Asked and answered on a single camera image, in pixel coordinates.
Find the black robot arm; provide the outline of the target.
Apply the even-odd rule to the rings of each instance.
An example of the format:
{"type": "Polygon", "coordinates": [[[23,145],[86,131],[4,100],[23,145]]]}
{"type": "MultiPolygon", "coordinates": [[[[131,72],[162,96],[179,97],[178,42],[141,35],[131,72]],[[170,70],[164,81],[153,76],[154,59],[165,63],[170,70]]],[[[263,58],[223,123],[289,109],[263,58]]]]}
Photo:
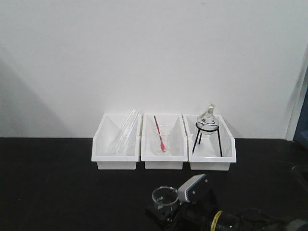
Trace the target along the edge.
{"type": "Polygon", "coordinates": [[[146,214],[163,231],[306,231],[303,219],[275,218],[259,209],[245,209],[237,214],[218,207],[212,189],[180,190],[159,187],[153,191],[146,214]]]}

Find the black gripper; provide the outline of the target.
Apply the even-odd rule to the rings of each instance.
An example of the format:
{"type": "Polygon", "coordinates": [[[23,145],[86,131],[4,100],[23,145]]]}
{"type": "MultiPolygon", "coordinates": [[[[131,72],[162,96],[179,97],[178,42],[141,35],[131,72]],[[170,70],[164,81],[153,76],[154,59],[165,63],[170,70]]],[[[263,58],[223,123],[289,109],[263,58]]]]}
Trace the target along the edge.
{"type": "Polygon", "coordinates": [[[161,229],[209,229],[214,213],[218,211],[214,191],[209,192],[196,203],[183,203],[172,212],[160,212],[154,208],[153,201],[147,205],[146,215],[161,229]]]}

